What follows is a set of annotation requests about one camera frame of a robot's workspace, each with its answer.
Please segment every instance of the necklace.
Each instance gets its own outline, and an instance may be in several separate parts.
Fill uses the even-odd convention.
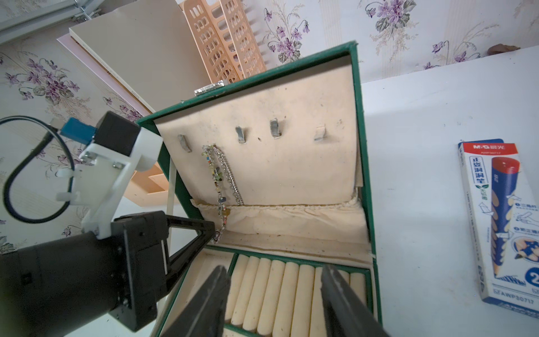
[[[213,154],[215,154],[215,156],[221,163],[226,180],[228,181],[230,188],[232,189],[232,195],[234,196],[234,198],[236,198],[236,203],[239,206],[243,206],[243,199],[241,198],[241,195],[238,191],[236,181],[234,180],[234,175],[232,174],[229,162],[228,160],[226,160],[223,151],[221,151],[221,149],[219,149],[215,144],[204,145],[202,149],[204,150],[202,152],[202,155],[206,156],[206,160],[210,165],[211,176],[213,178],[213,183],[215,184],[215,190],[217,191],[217,214],[221,218],[222,223],[220,230],[216,230],[215,236],[213,237],[213,241],[217,242],[219,241],[219,239],[221,238],[221,234],[225,230],[226,218],[230,214],[230,210],[226,208],[226,197],[223,196],[223,172],[221,172],[221,167],[217,166],[215,160],[213,159]]]

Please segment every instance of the floral wallpaper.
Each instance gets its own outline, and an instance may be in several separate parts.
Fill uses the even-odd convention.
[[[362,82],[539,44],[539,0],[243,0],[268,68],[356,40]]]
[[[120,96],[56,41],[69,25],[64,23],[33,36],[0,46],[0,118],[24,114],[49,122],[75,117],[95,125],[106,111],[131,121],[141,117]],[[41,140],[43,130],[27,122],[0,126],[0,188],[13,168]],[[82,145],[67,140],[77,157]],[[43,217],[61,206],[56,192],[65,191],[67,181],[56,172],[68,166],[67,157],[52,142],[15,180],[12,201],[28,217]],[[0,205],[0,253],[80,233],[87,209],[71,206],[53,222],[24,224],[11,218]]]

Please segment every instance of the blue connector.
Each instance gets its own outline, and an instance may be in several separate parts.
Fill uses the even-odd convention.
[[[78,119],[71,117],[60,130],[60,135],[83,145],[88,145],[92,142],[96,130],[93,126],[86,125]]]

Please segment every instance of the green jewelry box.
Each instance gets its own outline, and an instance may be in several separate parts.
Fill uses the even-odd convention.
[[[272,135],[274,119],[280,136]],[[176,196],[189,217],[221,226],[203,145],[214,143],[223,151],[245,201],[237,206],[232,193],[224,193],[230,212],[226,230],[170,293],[154,335],[166,330],[167,318],[181,312],[215,266],[225,265],[233,275],[241,255],[312,267],[332,263],[363,274],[366,305],[382,322],[355,42],[182,101],[137,123],[163,137],[158,162],[167,178],[174,162]],[[245,143],[238,142],[237,126]],[[229,188],[225,181],[223,186]],[[258,336],[230,322],[225,329]]]

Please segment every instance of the plastic basket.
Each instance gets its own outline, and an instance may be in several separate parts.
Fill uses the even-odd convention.
[[[239,0],[186,0],[182,7],[212,82],[237,82],[266,71]]]

